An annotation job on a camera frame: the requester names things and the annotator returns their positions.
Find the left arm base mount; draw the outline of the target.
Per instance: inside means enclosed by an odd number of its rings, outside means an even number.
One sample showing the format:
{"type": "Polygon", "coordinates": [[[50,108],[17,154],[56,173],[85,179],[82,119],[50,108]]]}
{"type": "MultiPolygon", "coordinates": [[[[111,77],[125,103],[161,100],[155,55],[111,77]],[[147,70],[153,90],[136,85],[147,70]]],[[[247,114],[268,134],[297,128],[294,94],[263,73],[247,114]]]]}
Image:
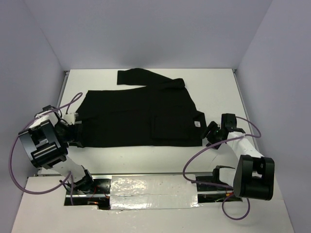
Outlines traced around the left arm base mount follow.
{"type": "Polygon", "coordinates": [[[73,191],[72,201],[76,206],[96,205],[99,209],[110,209],[110,185],[109,178],[94,178],[94,186],[88,193],[73,191]]]}

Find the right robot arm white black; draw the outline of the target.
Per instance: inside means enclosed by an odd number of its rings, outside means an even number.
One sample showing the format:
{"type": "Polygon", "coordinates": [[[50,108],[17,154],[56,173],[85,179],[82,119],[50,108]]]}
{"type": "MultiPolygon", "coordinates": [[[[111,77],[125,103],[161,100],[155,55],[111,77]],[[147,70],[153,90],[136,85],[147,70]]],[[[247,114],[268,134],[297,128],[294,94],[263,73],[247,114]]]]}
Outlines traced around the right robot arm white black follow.
{"type": "Polygon", "coordinates": [[[236,197],[258,200],[271,200],[274,193],[275,162],[265,157],[246,138],[245,130],[238,127],[235,114],[222,114],[221,124],[212,121],[207,126],[208,146],[219,149],[223,141],[238,158],[236,168],[216,166],[211,178],[212,186],[222,190],[225,186],[233,188],[236,197]]]}

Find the black long sleeve shirt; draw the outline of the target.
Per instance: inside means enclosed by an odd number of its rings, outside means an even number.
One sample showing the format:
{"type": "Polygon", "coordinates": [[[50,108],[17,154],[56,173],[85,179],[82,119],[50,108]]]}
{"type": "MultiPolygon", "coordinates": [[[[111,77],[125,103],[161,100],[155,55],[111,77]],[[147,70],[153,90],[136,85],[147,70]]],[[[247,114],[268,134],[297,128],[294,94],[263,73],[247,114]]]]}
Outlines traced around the black long sleeve shirt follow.
{"type": "Polygon", "coordinates": [[[89,90],[77,109],[83,147],[197,147],[207,131],[183,79],[134,68],[118,71],[126,90],[89,90]]]}

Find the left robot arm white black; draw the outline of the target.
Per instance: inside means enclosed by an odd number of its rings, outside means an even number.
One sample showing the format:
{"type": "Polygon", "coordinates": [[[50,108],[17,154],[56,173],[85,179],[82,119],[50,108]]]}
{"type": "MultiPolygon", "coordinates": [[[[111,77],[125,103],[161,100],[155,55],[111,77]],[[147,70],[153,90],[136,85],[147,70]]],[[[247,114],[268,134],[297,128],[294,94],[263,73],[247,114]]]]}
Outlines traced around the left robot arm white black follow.
{"type": "Polygon", "coordinates": [[[95,181],[86,168],[68,156],[69,146],[83,147],[83,126],[76,123],[76,117],[69,114],[61,118],[56,107],[48,105],[18,137],[34,167],[51,169],[63,177],[70,173],[74,190],[88,194],[95,181]]]}

